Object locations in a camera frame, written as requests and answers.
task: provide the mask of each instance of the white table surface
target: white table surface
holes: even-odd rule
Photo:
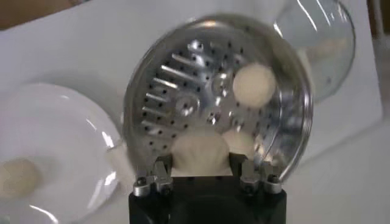
[[[0,97],[28,82],[73,88],[97,102],[120,127],[122,98],[136,64],[176,25],[213,12],[235,12],[266,23],[284,0],[92,0],[0,32]],[[356,58],[334,95],[315,105],[308,160],[382,117],[365,0],[345,0],[355,24]],[[128,223],[117,193],[85,223]]]

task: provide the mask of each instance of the dough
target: dough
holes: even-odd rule
[[[0,198],[19,198],[31,193],[38,184],[39,172],[27,159],[0,164]]]
[[[225,139],[231,153],[246,155],[253,160],[255,156],[255,141],[244,131],[234,129],[225,132],[222,137]]]
[[[231,175],[229,147],[215,131],[189,131],[176,139],[171,153],[172,176]]]
[[[276,89],[274,73],[257,63],[241,68],[233,81],[236,100],[244,106],[261,108],[272,98]]]

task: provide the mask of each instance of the white plate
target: white plate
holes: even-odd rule
[[[93,212],[118,184],[104,153],[119,140],[107,114],[71,89],[39,83],[11,93],[0,102],[0,163],[25,157],[43,179],[27,198],[0,199],[0,216],[71,223]]]

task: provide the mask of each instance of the white surface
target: white surface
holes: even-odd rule
[[[120,135],[99,106],[48,84],[23,86],[0,105],[0,163],[25,157],[41,175],[31,195],[0,200],[0,214],[12,223],[38,223],[30,214],[46,211],[54,218],[45,223],[70,223],[111,196],[118,182],[104,154]]]
[[[389,145],[387,119],[302,164],[285,186],[288,223],[390,223]]]
[[[271,22],[271,12],[283,1],[93,0],[1,32],[0,93],[36,80],[68,86],[100,104],[119,126],[130,75],[160,35],[211,12],[236,12]],[[356,59],[341,89],[316,105],[303,160],[381,119],[366,2],[342,2],[356,28]],[[117,193],[109,204],[86,223],[128,223],[127,198]]]

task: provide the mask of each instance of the black machine base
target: black machine base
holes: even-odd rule
[[[129,213],[131,224],[285,224],[286,192],[245,192],[237,176],[175,177],[166,195],[131,193]]]

